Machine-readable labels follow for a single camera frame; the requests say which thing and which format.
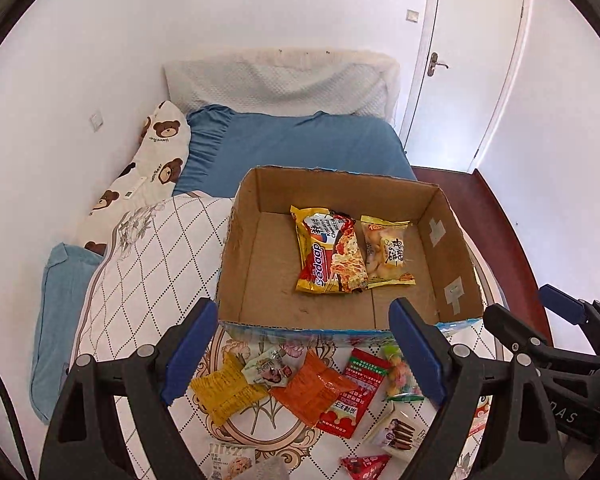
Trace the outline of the colourful candy balls bag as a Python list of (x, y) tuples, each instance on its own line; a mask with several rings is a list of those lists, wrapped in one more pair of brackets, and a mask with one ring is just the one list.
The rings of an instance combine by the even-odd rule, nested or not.
[(389, 362), (386, 398), (394, 402), (420, 401), (424, 398), (415, 376), (397, 344), (381, 347), (382, 356)]

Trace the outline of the yellow cookie snack bag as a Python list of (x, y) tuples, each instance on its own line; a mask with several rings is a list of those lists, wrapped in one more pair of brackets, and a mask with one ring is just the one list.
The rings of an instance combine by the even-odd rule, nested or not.
[(367, 287), (415, 285), (405, 252), (405, 237), (411, 222), (370, 216), (362, 216), (360, 222), (365, 238)]

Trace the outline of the panda print snack bag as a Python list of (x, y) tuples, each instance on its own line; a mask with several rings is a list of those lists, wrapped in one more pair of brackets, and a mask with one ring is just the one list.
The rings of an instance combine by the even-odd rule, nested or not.
[(469, 437), (478, 434), (480, 431), (483, 431), (484, 428), (486, 428), (486, 421), (488, 420), (490, 405), (490, 396), (482, 396), (479, 399), (475, 410), (474, 418), (472, 419), (472, 423), (468, 432)]

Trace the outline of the blue bed sheet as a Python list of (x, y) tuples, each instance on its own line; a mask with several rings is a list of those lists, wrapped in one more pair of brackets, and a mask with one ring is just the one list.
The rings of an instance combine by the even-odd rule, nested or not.
[(173, 193), (232, 197), (252, 168), (276, 166), (414, 180), (393, 128), (376, 117), (276, 117), (213, 104), (186, 116), (188, 159)]

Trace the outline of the white candy packet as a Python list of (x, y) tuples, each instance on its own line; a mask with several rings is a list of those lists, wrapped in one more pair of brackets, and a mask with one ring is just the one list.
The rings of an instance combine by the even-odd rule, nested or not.
[(242, 368), (245, 380), (249, 385), (285, 388), (294, 377), (294, 368), (286, 363), (286, 355), (282, 347), (269, 348), (245, 364)]

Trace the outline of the white quilted headboard cover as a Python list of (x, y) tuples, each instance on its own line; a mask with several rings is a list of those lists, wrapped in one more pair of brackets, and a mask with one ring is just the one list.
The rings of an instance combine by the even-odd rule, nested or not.
[(400, 64), (372, 51), (300, 48), (198, 53), (163, 65), (170, 100), (184, 113), (218, 104), (274, 116), (376, 117), (391, 122)]

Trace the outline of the bear print pillow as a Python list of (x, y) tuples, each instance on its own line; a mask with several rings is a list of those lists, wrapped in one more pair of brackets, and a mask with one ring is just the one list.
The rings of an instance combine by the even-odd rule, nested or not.
[(74, 244), (103, 255), (127, 214), (170, 197), (188, 159), (190, 129), (180, 109), (160, 103), (147, 116), (140, 147), (78, 227)]

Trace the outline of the light blue folded blanket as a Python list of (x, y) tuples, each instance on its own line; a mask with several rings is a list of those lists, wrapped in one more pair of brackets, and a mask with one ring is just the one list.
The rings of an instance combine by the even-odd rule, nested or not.
[(43, 270), (29, 398), (32, 410), (45, 425), (68, 375), (87, 287), (101, 262), (99, 254), (60, 243), (50, 252)]

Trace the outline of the white wall switch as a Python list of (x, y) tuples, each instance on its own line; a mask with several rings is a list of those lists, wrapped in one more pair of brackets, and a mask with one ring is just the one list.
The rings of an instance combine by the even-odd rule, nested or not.
[(406, 12), (406, 19), (407, 19), (407, 21), (412, 22), (412, 23), (417, 23), (418, 22), (418, 18), (419, 18), (419, 13), (417, 11), (408, 10)]

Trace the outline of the Franzzi chocolate biscuit packet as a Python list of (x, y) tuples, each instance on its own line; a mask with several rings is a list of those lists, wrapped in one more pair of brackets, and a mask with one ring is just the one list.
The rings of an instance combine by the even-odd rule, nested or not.
[(369, 445), (387, 454), (410, 462), (426, 437), (428, 427), (400, 408), (392, 410), (373, 426), (365, 438)]

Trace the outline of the orange snack packet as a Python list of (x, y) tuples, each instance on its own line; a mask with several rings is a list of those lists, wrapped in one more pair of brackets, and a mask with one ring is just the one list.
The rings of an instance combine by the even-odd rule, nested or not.
[(351, 379), (327, 366), (312, 350), (306, 352), (302, 367), (286, 387), (272, 387), (270, 395), (306, 426), (314, 427), (321, 414), (341, 393), (358, 388)]

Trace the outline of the yellow snack packet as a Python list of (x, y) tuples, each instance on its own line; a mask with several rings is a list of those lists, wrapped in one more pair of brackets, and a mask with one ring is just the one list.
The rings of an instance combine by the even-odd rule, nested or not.
[(242, 369), (239, 356), (225, 353), (219, 370), (202, 377), (193, 378), (189, 385), (202, 407), (217, 427), (223, 426), (234, 414), (249, 408), (268, 396), (262, 385), (250, 385)]

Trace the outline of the red triangular snack packet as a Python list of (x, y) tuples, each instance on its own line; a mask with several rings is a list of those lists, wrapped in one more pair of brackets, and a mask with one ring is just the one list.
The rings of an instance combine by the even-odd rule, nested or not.
[(351, 480), (378, 480), (390, 460), (387, 454), (347, 457), (340, 460), (340, 465)]

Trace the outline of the white oat cookie packet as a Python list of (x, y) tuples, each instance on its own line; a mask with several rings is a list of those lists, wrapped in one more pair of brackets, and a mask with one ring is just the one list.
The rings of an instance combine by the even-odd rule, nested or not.
[(209, 444), (210, 478), (232, 480), (256, 464), (256, 451), (248, 446), (212, 441)]

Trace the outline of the red spicy strip packet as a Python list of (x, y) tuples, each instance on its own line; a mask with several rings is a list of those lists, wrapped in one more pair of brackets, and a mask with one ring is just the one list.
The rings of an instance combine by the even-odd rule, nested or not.
[(390, 363), (360, 349), (353, 349), (343, 376), (356, 388), (341, 393), (317, 423), (319, 430), (343, 439), (353, 437), (370, 402), (388, 375)]

